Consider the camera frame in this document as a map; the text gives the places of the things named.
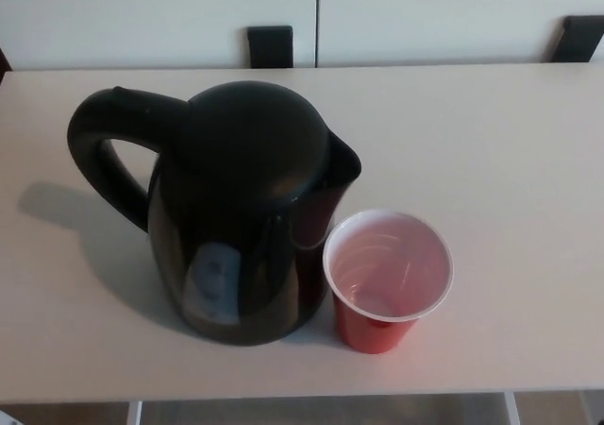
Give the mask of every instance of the cup rim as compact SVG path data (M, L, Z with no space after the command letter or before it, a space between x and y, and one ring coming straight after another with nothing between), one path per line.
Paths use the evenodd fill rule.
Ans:
M346 226L350 225L355 220L359 220L361 218L366 217L367 215L382 215L382 216L395 216L395 217L411 218L411 219L421 223L422 225L425 225L429 230L431 230L436 235L436 237L438 238L440 243L442 244L443 248L445 249L446 258L447 258L448 264L449 264L449 272L448 272L448 279L447 279L446 287L443 290L443 292L441 293L441 295L438 297L438 299L436 299L433 303L431 303L425 309L420 310L419 312L417 312L415 314L407 314L404 316L382 316L379 314L372 314L372 313L367 312L367 311L363 310L362 308L356 306L352 302L350 302L340 292L340 289L336 286L335 282L333 281L331 271L329 269L329 262L331 261L331 256L329 254L329 246L332 243L334 237L336 237L337 234L340 231L342 231ZM366 316L371 319L375 319L376 321L382 321L385 323L404 323L407 321L413 321L414 319L425 316L425 315L429 314L430 312L436 310L436 308L443 303L447 294L449 293L449 290L451 289L451 285L453 284L453 277L454 277L454 272L455 272L455 269L453 267L453 257L451 256L451 251L449 249L448 244L445 242L445 238L443 238L441 233L439 233L435 228L433 228L428 222L426 222L423 219L420 219L419 217L417 217L415 215L412 215L412 214L409 214L406 212L390 210L390 209L386 209L386 208L375 208L375 209L371 209L371 210L364 210L361 212L356 212L356 213L346 217L345 220L343 220L341 223L339 223L336 226L335 229L333 229L331 234L326 239L325 248L323 250L322 262L323 262L323 270L325 272L325 277L327 279L327 283L329 284L329 288L331 288L331 291L333 292L333 294L335 294L338 297L338 299L341 300L346 305L346 307L354 310L356 313L358 313L360 315Z

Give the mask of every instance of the kettle handle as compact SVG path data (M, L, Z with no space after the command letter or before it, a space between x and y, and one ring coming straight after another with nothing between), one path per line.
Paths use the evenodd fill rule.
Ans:
M124 140L160 153L174 142L189 107L172 97L116 87L86 98L69 123L67 145L77 168L96 192L144 231L148 194L109 141Z

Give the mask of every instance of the kettle body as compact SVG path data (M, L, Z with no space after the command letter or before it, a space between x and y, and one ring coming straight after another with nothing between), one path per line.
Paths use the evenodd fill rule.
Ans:
M94 189L149 233L170 299L202 335L267 343L316 312L323 244L361 162L302 96L254 81L189 101L115 88L78 107L67 139ZM112 139L159 154L148 191Z

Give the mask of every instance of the kettle lid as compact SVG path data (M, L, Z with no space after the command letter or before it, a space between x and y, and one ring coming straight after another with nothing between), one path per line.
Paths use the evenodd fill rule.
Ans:
M241 81L210 88L190 103L174 154L219 196L248 206L280 206L324 175L328 129L298 93Z

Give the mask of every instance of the table top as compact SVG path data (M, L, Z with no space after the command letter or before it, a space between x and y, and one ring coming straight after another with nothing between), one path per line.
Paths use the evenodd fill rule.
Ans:
M390 207L450 245L445 303L380 356L329 301L265 346L182 324L146 235L77 171L94 91L188 98L237 79L306 96L361 156L338 218ZM0 401L173 400L604 386L604 65L8 73L0 87ZM152 153L119 144L137 178Z

